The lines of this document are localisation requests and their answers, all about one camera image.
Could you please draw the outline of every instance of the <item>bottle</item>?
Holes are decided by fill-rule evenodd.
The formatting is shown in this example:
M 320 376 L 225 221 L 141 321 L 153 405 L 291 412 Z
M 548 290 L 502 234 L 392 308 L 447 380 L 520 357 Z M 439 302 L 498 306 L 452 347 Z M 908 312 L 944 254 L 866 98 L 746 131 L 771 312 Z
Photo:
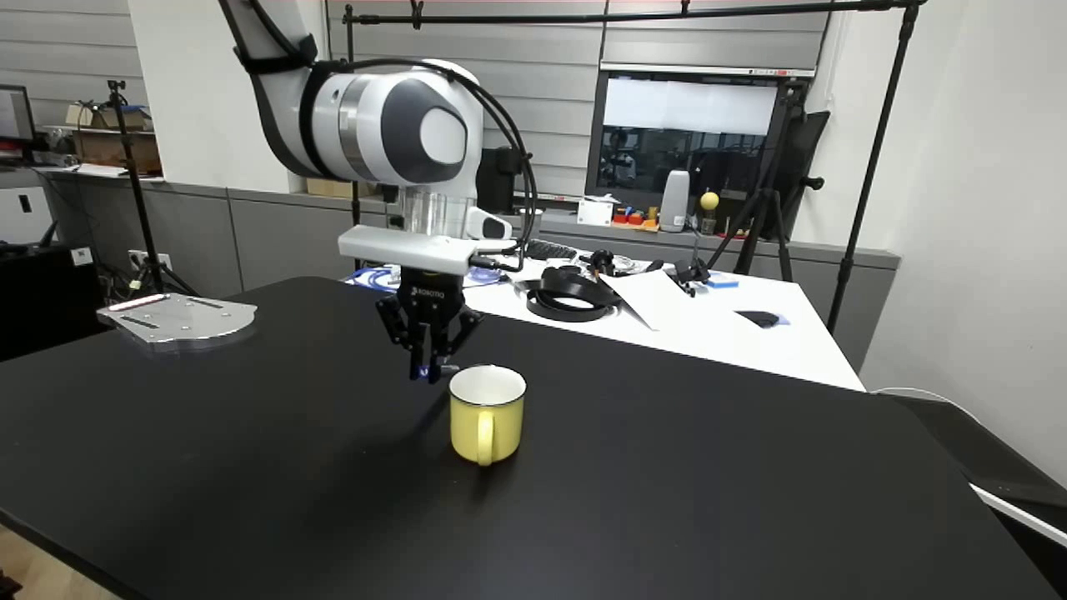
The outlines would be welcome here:
M 684 228 L 691 214 L 691 171 L 670 171 L 661 203 L 661 228 Z

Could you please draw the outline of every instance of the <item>gold cup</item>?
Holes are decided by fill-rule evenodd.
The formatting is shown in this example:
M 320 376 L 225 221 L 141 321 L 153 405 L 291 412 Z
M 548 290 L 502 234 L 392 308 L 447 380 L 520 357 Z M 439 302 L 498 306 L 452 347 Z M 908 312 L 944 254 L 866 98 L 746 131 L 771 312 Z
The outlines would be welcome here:
M 452 448 L 493 465 L 520 448 L 528 380 L 505 367 L 470 367 L 450 380 Z

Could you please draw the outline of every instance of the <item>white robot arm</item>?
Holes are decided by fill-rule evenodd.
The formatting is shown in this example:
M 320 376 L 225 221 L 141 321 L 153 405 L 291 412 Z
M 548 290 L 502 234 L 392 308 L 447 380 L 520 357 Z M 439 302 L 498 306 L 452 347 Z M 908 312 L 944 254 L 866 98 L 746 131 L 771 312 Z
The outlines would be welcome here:
M 483 135 L 478 78 L 439 61 L 316 61 L 298 0 L 219 7 L 251 72 L 268 142 L 286 171 L 423 196 L 417 228 L 352 225 L 341 236 L 341 254 L 400 264 L 400 292 L 379 302 L 379 316 L 392 344 L 410 350 L 410 376 L 432 384 L 439 363 L 478 327 L 463 308 L 463 273 L 488 251 L 470 236 L 493 221 L 470 206 Z M 512 245 L 510 224 L 498 224 L 505 241 L 493 241 L 491 251 Z

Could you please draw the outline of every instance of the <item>monitor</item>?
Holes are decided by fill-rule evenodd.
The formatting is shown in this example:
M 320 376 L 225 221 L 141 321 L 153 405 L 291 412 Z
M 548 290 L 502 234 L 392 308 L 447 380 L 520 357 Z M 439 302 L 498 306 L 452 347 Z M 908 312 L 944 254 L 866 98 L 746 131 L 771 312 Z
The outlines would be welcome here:
M 670 171 L 746 196 L 761 172 L 778 82 L 757 77 L 607 72 L 590 194 L 655 203 Z
M 0 142 L 34 145 L 34 110 L 28 87 L 0 82 Z

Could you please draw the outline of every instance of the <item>window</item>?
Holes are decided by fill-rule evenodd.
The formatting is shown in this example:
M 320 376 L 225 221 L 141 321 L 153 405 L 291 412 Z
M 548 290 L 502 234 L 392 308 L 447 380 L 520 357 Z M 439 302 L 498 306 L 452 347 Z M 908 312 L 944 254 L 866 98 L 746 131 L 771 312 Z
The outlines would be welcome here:
M 691 196 L 713 188 L 737 214 L 778 163 L 804 92 L 772 77 L 602 72 L 587 188 L 647 208 L 670 171 L 691 171 Z

